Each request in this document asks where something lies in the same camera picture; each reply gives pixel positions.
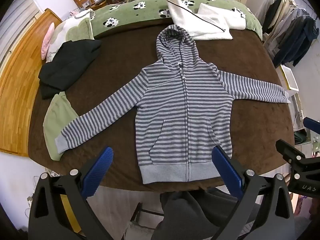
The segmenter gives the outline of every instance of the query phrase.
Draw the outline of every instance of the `striped hoodie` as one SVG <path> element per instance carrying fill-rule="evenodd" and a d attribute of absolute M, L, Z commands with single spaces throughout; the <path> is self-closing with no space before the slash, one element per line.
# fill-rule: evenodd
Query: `striped hoodie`
<path fill-rule="evenodd" d="M 177 25 L 159 34 L 156 50 L 157 62 L 61 131 L 55 139 L 59 153 L 89 140 L 137 106 L 136 149 L 144 184 L 213 178 L 219 176 L 211 161 L 213 147 L 232 154 L 233 100 L 288 102 L 279 85 L 205 63 L 195 41 Z"/>

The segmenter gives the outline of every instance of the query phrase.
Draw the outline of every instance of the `hood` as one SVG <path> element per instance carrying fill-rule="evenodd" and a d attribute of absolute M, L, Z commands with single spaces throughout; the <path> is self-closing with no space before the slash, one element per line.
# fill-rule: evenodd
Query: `hood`
<path fill-rule="evenodd" d="M 160 32 L 156 41 L 158 59 L 171 70 L 178 70 L 182 63 L 183 68 L 192 68 L 201 60 L 195 41 L 189 33 L 177 26 L 170 25 Z"/>

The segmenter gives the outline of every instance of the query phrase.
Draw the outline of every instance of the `green blanket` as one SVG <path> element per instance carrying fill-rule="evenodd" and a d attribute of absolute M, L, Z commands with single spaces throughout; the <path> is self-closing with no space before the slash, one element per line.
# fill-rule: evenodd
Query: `green blanket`
<path fill-rule="evenodd" d="M 201 3 L 232 10 L 238 8 L 245 15 L 247 29 L 255 31 L 262 40 L 262 27 L 258 19 L 244 4 L 235 0 L 182 0 L 192 12 L 197 13 Z M 166 0 L 135 0 L 121 5 L 107 5 L 95 11 L 91 21 L 93 36 L 110 29 L 148 20 L 169 18 L 170 12 Z"/>

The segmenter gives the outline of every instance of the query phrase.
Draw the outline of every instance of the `window blind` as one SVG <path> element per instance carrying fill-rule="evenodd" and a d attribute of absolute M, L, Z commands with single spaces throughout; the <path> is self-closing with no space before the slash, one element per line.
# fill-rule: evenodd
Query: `window blind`
<path fill-rule="evenodd" d="M 33 0 L 14 0 L 0 22 L 0 64 L 11 45 L 39 12 Z"/>

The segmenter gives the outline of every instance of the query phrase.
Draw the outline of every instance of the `white fleece hoodie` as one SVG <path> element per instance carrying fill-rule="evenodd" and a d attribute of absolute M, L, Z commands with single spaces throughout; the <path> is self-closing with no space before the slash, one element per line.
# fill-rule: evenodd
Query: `white fleece hoodie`
<path fill-rule="evenodd" d="M 167 0 L 173 22 L 194 40 L 232 40 L 230 29 L 244 30 L 246 20 L 237 11 L 200 4 L 193 13 L 181 0 Z"/>

